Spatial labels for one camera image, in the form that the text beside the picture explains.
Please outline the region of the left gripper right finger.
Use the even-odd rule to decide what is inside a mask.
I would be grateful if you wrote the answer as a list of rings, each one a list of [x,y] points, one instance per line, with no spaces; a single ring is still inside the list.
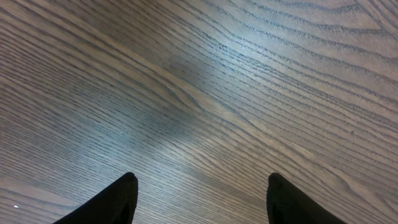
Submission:
[[[270,224],[345,224],[279,173],[268,177],[266,195]]]

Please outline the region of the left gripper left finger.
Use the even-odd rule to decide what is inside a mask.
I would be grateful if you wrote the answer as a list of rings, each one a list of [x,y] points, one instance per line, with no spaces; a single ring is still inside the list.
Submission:
[[[127,172],[55,224],[131,224],[137,198],[138,179]]]

